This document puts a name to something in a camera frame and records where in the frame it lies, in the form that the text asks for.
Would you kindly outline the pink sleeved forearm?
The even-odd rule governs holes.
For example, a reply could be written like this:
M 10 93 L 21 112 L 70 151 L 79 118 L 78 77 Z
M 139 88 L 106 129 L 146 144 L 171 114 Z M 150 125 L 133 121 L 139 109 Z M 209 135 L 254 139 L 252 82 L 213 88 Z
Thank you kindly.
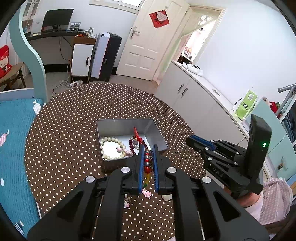
M 284 220 L 292 205 L 292 189 L 283 178 L 267 180 L 260 194 L 248 192 L 237 202 L 262 225 Z

